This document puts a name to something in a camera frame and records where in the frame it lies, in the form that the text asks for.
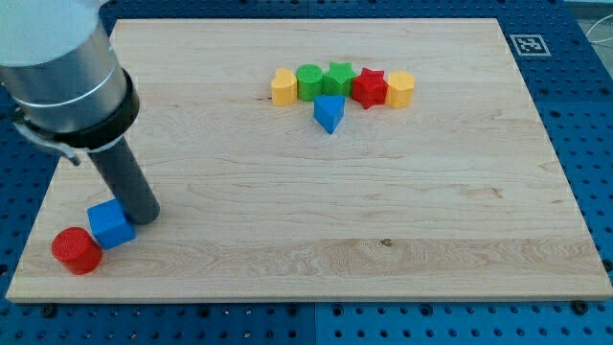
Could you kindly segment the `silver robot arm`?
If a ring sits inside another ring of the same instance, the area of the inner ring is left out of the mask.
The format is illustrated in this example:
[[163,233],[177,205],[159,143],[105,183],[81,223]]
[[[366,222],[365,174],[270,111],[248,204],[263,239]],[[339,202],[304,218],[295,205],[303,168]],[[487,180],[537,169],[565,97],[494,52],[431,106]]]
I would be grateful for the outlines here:
[[119,142],[139,98],[100,18],[105,0],[1,0],[1,81],[17,130],[79,163]]

